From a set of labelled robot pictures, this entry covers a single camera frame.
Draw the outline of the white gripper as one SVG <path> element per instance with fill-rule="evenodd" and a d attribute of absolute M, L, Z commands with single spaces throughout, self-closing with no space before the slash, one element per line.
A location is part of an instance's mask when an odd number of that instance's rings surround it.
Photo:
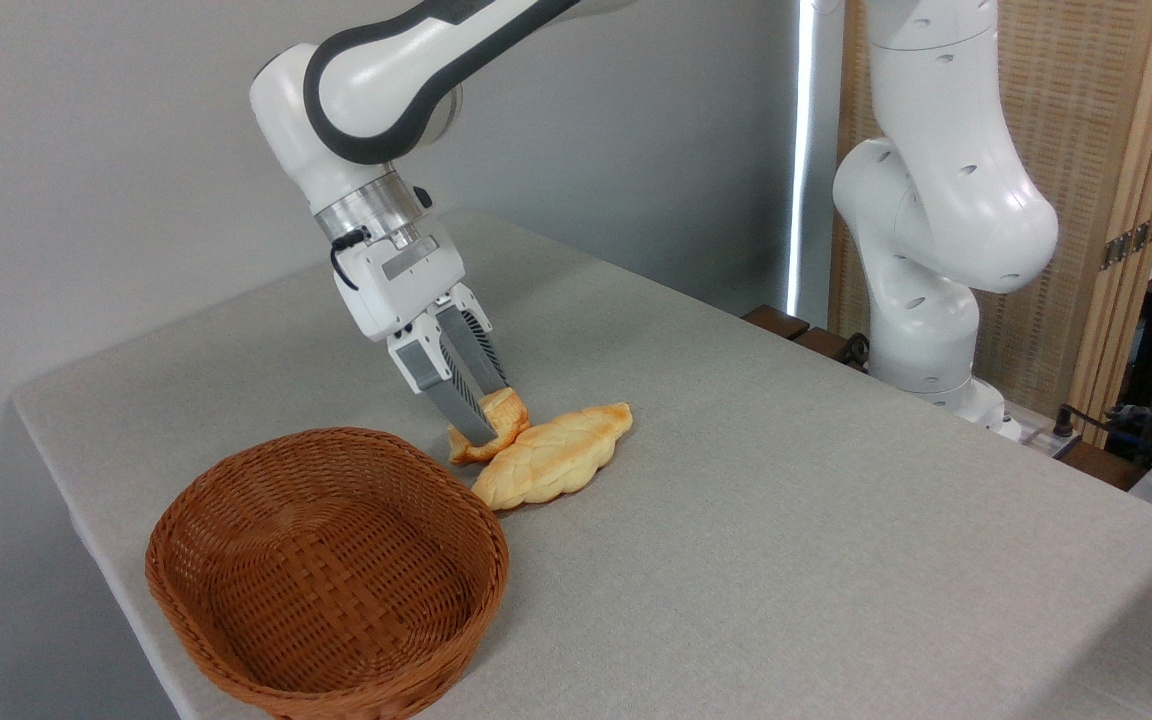
<path fill-rule="evenodd" d="M 480 302 L 465 285 L 457 247 L 440 222 L 415 222 L 333 252 L 334 282 L 349 314 L 388 351 L 417 395 L 426 395 L 471 445 L 497 432 L 480 404 L 509 386 Z M 424 313 L 433 304 L 434 316 Z"/>

